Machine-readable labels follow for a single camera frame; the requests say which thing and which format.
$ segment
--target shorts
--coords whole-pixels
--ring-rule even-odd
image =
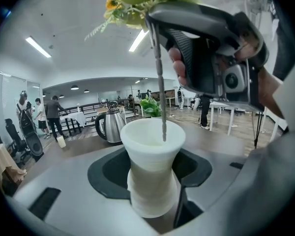
[[[38,121],[38,128],[46,129],[47,128],[46,121],[45,120],[39,120]]]

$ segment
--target fluorescent light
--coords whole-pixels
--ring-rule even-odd
[[[134,52],[138,45],[141,43],[141,41],[144,39],[144,37],[147,35],[147,32],[144,32],[144,30],[141,30],[137,38],[133,41],[132,46],[130,47],[129,51]]]
[[[45,57],[47,58],[51,57],[43,48],[41,48],[41,46],[32,37],[28,37],[25,40]]]

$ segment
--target electric kettle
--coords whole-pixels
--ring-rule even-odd
[[[108,141],[109,143],[121,142],[120,132],[126,125],[125,120],[120,114],[120,110],[116,109],[118,103],[110,101],[108,103],[109,110],[105,113],[99,114],[95,119],[95,128],[98,135]],[[104,133],[100,130],[100,120],[104,119]]]

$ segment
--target pants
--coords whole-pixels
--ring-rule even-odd
[[[58,130],[59,134],[61,134],[62,136],[64,136],[64,134],[62,132],[62,127],[61,127],[60,119],[59,118],[49,118],[48,121],[50,123],[51,130],[53,131],[53,135],[54,135],[54,138],[55,139],[57,139],[57,133],[56,133],[56,130],[55,130],[55,125],[57,127],[57,130]]]
[[[179,107],[180,107],[180,108],[183,108],[183,104],[184,104],[184,102],[185,102],[185,99],[182,98],[182,97],[178,97],[178,102],[179,102]]]
[[[210,101],[209,101],[209,99],[205,98],[203,95],[200,97],[200,100],[202,102],[202,112],[201,112],[200,124],[203,127],[206,127],[207,126],[208,109],[210,108]]]

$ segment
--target hand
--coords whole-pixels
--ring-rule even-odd
[[[238,61],[242,61],[253,56],[259,44],[258,39],[249,30],[244,30],[243,32],[241,32],[240,38],[243,42],[243,46],[238,52],[235,53],[235,58]],[[187,85],[186,67],[184,63],[181,61],[180,51],[177,48],[171,48],[168,54],[174,62],[174,70],[178,75],[179,83],[182,86],[186,86]],[[227,63],[223,56],[220,56],[218,58],[218,61],[219,61],[219,68],[221,70],[227,69]]]

